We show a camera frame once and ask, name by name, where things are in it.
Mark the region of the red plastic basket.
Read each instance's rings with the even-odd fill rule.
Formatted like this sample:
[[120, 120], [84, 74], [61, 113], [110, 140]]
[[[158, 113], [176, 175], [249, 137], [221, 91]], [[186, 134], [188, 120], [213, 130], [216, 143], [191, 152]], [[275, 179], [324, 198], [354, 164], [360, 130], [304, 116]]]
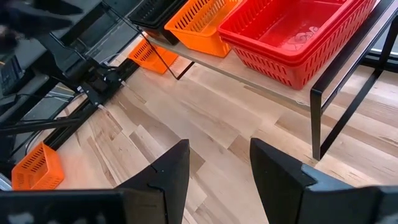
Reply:
[[296, 63], [339, 26], [347, 30], [355, 13], [368, 15], [376, 0], [243, 0], [219, 25], [232, 44]]
[[332, 58], [335, 52], [347, 43], [360, 25], [366, 20], [368, 15], [355, 13], [354, 22], [348, 26], [347, 30], [343, 30], [343, 28], [339, 26], [338, 30], [335, 32], [337, 35], [336, 37], [327, 38], [326, 41], [317, 45], [314, 51], [310, 52], [304, 59], [296, 63], [276, 60], [269, 54], [262, 54], [252, 48], [246, 48], [236, 43], [227, 43], [247, 67], [295, 90], [301, 90], [314, 74]]

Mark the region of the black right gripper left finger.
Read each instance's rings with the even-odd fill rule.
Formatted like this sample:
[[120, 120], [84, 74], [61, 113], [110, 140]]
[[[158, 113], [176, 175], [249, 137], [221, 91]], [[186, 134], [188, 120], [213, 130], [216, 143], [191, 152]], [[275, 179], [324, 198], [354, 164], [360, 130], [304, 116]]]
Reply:
[[183, 139], [118, 185], [126, 224], [182, 224], [190, 174], [190, 144]]

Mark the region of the wooden shelf with black frame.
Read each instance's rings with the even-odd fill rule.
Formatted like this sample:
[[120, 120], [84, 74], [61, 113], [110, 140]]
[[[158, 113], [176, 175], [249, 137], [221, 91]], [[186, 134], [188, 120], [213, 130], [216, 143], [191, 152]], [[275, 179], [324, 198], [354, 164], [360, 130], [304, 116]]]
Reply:
[[336, 100], [347, 81], [356, 72], [381, 35], [385, 31], [391, 31], [396, 20], [398, 20], [398, 0], [379, 0], [369, 17], [360, 25], [350, 40], [335, 52], [332, 58], [314, 74], [301, 90], [293, 90], [283, 83], [267, 78], [247, 67], [233, 51], [226, 57], [220, 58], [190, 50], [181, 43], [169, 45], [153, 38], [149, 38], [148, 41], [179, 54], [179, 56], [191, 60], [192, 63], [200, 64], [214, 72], [267, 93], [290, 106], [308, 111], [311, 122], [312, 156], [319, 161], [330, 150], [331, 145], [364, 101], [379, 76], [385, 71], [385, 64], [389, 59], [382, 56], [378, 62], [372, 65], [374, 69], [372, 74], [360, 86], [358, 93], [352, 97], [347, 109], [330, 133], [322, 138], [321, 122], [325, 111]]

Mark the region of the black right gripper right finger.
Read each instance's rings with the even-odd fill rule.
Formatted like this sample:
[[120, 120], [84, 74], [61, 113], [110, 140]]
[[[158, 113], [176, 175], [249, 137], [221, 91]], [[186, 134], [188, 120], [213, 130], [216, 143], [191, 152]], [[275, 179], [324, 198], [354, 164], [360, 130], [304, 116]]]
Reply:
[[374, 224], [377, 187], [355, 188], [253, 138], [254, 181], [270, 224]]

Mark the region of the orange plastic basket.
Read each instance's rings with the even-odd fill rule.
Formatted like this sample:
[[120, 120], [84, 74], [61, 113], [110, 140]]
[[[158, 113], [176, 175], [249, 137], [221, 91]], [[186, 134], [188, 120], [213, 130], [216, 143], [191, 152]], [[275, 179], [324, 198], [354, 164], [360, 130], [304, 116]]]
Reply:
[[224, 58], [231, 47], [221, 40], [218, 26], [242, 0], [188, 0], [166, 23], [190, 50]]
[[129, 53], [128, 58], [143, 68], [164, 74], [167, 66], [171, 66], [178, 55], [157, 45], [150, 45], [148, 41], [142, 39]]
[[40, 142], [11, 172], [13, 190], [53, 190], [65, 178], [58, 154]]

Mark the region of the black aluminium table frame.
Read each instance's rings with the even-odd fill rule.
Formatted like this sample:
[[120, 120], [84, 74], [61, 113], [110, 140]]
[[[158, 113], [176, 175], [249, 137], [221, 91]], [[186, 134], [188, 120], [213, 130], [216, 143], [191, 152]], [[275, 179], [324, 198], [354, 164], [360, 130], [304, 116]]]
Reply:
[[44, 143], [57, 150], [99, 107], [107, 103], [137, 69], [138, 64], [126, 59], [116, 68], [95, 63], [80, 86], [86, 99], [68, 116], [42, 121], [20, 121], [0, 124], [0, 136], [52, 129]]

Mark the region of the black plastic basket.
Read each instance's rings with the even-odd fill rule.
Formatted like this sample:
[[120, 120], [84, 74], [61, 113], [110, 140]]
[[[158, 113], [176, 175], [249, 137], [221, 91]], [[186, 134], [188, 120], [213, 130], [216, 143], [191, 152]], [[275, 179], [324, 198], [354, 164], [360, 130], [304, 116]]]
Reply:
[[156, 28], [167, 22], [188, 0], [144, 0], [128, 16], [137, 25]]

